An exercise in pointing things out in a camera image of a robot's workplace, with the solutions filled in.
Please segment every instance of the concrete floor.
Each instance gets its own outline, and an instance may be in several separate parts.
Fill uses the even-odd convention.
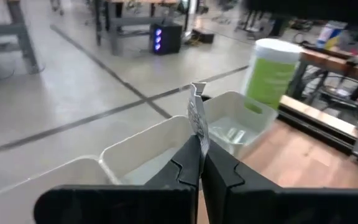
[[[6,21],[1,4],[0,20]],[[60,17],[48,0],[22,0],[43,72],[26,75],[19,54],[0,55],[0,189],[78,156],[99,155],[184,114],[189,92],[178,88],[189,82],[207,81],[211,96],[240,87],[254,42],[233,31],[235,19],[219,25],[209,19],[218,13],[212,10],[198,21],[217,34],[212,46],[159,57],[141,51],[147,38],[139,37],[124,40],[123,57],[115,57],[106,40],[96,45],[94,26],[84,25],[91,18],[85,5],[63,4]]]

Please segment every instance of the black floor line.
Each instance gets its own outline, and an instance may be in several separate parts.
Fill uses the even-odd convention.
[[[99,60],[96,60],[95,61],[100,67],[104,68],[106,71],[109,71],[110,69],[107,68],[105,66],[105,64],[103,64],[102,62],[100,62]],[[212,76],[212,77],[209,77],[209,78],[206,78],[204,80],[200,80],[200,82],[212,82],[212,81],[215,81],[215,80],[219,80],[220,78],[224,78],[224,77],[227,77],[229,75],[233,75],[237,72],[240,72],[242,70],[245,70],[248,66],[244,66],[244,67],[241,67],[241,68],[237,68],[237,69],[234,69],[234,70],[231,70],[231,71],[228,71],[228,72],[225,72],[225,73],[222,73],[222,74],[218,74],[218,75],[215,75],[215,76]],[[160,93],[158,95],[154,95],[154,96],[151,96],[149,98],[147,98],[146,96],[144,96],[143,94],[141,94],[138,90],[136,90],[132,85],[122,81],[114,72],[112,72],[112,76],[115,76],[117,78],[117,80],[120,80],[120,83],[122,83],[126,88],[130,89],[130,91],[134,92],[137,96],[139,95],[142,95],[143,98],[139,101],[136,101],[136,102],[133,102],[133,103],[129,103],[127,105],[124,105],[124,106],[120,106],[120,107],[117,107],[117,108],[113,108],[111,110],[107,110],[105,112],[102,112],[102,113],[99,113],[99,114],[96,114],[96,115],[92,115],[92,116],[89,116],[87,118],[83,118],[81,120],[78,120],[78,121],[74,121],[72,123],[68,123],[68,124],[64,124],[62,126],[59,126],[57,128],[53,128],[53,129],[49,129],[47,131],[43,131],[41,133],[38,133],[38,134],[34,134],[32,136],[29,136],[29,137],[26,137],[26,138],[23,138],[23,139],[18,139],[18,140],[15,140],[13,142],[10,142],[10,143],[7,143],[7,144],[4,144],[2,146],[0,146],[0,152],[4,152],[4,151],[8,151],[8,150],[11,150],[11,149],[14,149],[15,147],[19,147],[19,146],[23,146],[25,144],[28,144],[28,143],[31,143],[31,142],[34,142],[34,141],[37,141],[37,140],[40,140],[40,139],[43,139],[43,138],[46,138],[46,137],[49,137],[51,135],[54,135],[54,134],[57,134],[57,133],[61,133],[63,131],[67,131],[71,128],[75,128],[75,127],[78,127],[78,126],[81,126],[83,124],[87,124],[87,123],[90,123],[92,121],[96,121],[98,119],[101,119],[101,118],[104,118],[104,117],[107,117],[107,116],[110,116],[110,115],[113,115],[113,114],[116,114],[118,112],[122,112],[124,110],[128,110],[130,108],[133,108],[135,106],[139,106],[141,105],[142,103],[148,103],[148,102],[151,102],[151,103],[148,103],[149,106],[151,106],[155,111],[157,111],[160,115],[162,115],[164,118],[171,118],[172,116],[167,113],[165,110],[163,110],[161,107],[157,106],[155,103],[153,103],[152,101],[153,100],[157,100],[157,99],[161,99],[163,97],[166,97],[166,96],[170,96],[170,95],[173,95],[175,93],[179,93],[181,91],[185,91],[185,90],[188,90],[189,89],[189,85],[185,85],[181,88],[176,88],[176,89],[173,89],[173,90],[169,90],[169,91],[166,91],[164,93]]]
[[[24,139],[19,139],[19,140],[7,143],[5,145],[0,146],[0,152],[8,151],[8,150],[13,149],[15,147],[19,147],[19,146],[25,145],[27,143],[34,142],[34,141],[46,138],[46,137],[51,136],[53,134],[57,134],[57,133],[60,133],[60,132],[63,132],[63,131],[67,131],[67,130],[69,130],[71,128],[75,128],[75,127],[81,126],[83,124],[86,124],[86,123],[89,123],[89,122],[92,122],[92,121],[96,121],[98,119],[110,116],[110,115],[118,113],[118,112],[122,112],[124,110],[128,110],[128,109],[133,108],[135,106],[139,106],[142,103],[145,103],[145,101],[144,100],[135,101],[133,103],[129,103],[129,104],[124,105],[124,106],[120,106],[120,107],[117,107],[117,108],[114,108],[114,109],[111,109],[111,110],[108,110],[108,111],[105,111],[105,112],[102,112],[102,113],[99,113],[99,114],[96,114],[96,115],[92,115],[92,116],[89,116],[87,118],[83,118],[81,120],[74,121],[72,123],[64,124],[63,126],[60,126],[60,127],[57,127],[57,128],[49,129],[48,131],[43,131],[41,133],[26,137]]]
[[[51,30],[53,30],[57,34],[59,34],[61,37],[63,37],[67,42],[71,43],[74,47],[76,47],[78,50],[83,52],[92,61],[94,61],[96,64],[98,64],[103,70],[105,70],[113,78],[115,78],[119,83],[123,84],[127,89],[129,89],[131,92],[133,92],[135,95],[137,95],[140,99],[144,100],[149,106],[151,106],[161,116],[163,116],[164,118],[167,118],[167,119],[172,117],[169,113],[167,113],[161,107],[157,106],[153,101],[149,100],[143,93],[141,93],[139,90],[137,90],[131,84],[122,80],[113,70],[111,70],[109,67],[107,67],[102,61],[100,61],[97,57],[95,57],[93,54],[91,54],[89,51],[87,51],[79,43],[75,42],[75,40],[73,40],[71,37],[69,37],[64,32],[62,32],[58,27],[56,27],[55,25],[51,25],[50,28],[51,28]]]

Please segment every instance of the green label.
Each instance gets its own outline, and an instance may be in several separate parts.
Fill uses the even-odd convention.
[[[295,64],[284,64],[258,58],[246,96],[277,109],[288,88]]]

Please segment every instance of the blue led light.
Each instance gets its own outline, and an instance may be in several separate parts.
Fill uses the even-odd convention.
[[[157,29],[156,31],[155,31],[155,35],[160,35],[161,34],[161,29]]]

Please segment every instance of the white plastic bin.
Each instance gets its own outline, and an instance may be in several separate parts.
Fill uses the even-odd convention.
[[[44,174],[0,190],[0,223],[30,224],[34,205],[44,192],[63,184],[114,184],[98,158],[79,157]]]
[[[252,150],[263,134],[270,129],[273,121],[277,117],[277,112],[262,103],[247,98],[235,91],[229,91],[212,98],[204,103],[206,120],[209,129],[209,138],[218,143],[225,150],[230,152],[234,157],[241,159],[246,153]],[[234,144],[227,139],[216,134],[214,126],[224,127],[227,129],[231,126],[238,126],[245,129],[244,141]]]
[[[193,134],[185,116],[174,116],[103,151],[101,165],[123,184],[142,185],[153,177]]]

